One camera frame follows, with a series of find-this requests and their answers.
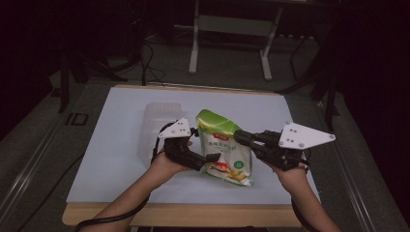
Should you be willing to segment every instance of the snack bag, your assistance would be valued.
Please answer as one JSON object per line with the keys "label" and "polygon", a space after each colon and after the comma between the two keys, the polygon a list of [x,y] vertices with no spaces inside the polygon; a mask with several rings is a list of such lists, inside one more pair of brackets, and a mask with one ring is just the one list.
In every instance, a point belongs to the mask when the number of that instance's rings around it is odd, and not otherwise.
{"label": "snack bag", "polygon": [[240,186],[251,186],[250,148],[235,141],[235,123],[208,109],[196,116],[202,154],[221,153],[217,162],[206,164],[206,173]]}

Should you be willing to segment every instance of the clear plastic container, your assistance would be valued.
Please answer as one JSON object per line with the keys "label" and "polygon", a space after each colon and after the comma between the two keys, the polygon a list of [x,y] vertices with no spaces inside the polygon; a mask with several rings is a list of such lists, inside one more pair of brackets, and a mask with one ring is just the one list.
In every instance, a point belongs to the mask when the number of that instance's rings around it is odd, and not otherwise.
{"label": "clear plastic container", "polygon": [[184,117],[179,103],[151,102],[145,106],[141,132],[138,142],[138,156],[142,160],[151,160],[153,149],[160,130],[168,123],[176,122]]}

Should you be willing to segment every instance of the white plastic bracket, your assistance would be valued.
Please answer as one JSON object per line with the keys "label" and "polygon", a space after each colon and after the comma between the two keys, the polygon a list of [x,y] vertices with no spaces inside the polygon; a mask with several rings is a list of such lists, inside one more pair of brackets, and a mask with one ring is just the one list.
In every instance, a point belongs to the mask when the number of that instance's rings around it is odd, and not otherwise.
{"label": "white plastic bracket", "polygon": [[311,129],[295,123],[286,123],[279,140],[279,147],[304,150],[335,141],[334,134]]}
{"label": "white plastic bracket", "polygon": [[159,133],[158,138],[190,136],[190,124],[187,118],[182,118]]}

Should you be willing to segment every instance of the wooden table edge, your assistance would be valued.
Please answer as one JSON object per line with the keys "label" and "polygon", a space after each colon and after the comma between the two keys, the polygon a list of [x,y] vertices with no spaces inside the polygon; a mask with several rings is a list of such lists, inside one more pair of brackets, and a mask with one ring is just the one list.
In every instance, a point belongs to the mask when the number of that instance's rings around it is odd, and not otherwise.
{"label": "wooden table edge", "polygon": [[280,96],[274,92],[252,91],[252,90],[236,90],[236,89],[219,89],[206,87],[162,87],[162,86],[141,86],[141,85],[115,85],[114,88],[124,89],[147,89],[147,90],[175,90],[175,91],[191,91],[191,92],[207,92],[207,93],[230,93],[230,94],[252,94],[252,95],[272,95]]}
{"label": "wooden table edge", "polygon": [[[69,203],[62,220],[77,225],[107,204]],[[147,204],[130,226],[152,227],[301,227],[291,205]]]}

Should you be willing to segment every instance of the red logo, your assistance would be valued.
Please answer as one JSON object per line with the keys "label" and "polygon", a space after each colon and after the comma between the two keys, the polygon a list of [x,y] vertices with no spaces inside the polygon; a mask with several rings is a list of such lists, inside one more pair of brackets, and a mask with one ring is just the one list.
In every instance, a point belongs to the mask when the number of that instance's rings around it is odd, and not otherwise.
{"label": "red logo", "polygon": [[223,167],[223,168],[227,168],[228,165],[224,162],[215,162],[215,165],[218,167]]}
{"label": "red logo", "polygon": [[218,134],[218,133],[214,133],[214,138],[217,138],[217,139],[220,139],[220,140],[223,140],[223,141],[229,140],[229,137],[224,136],[222,134]]}

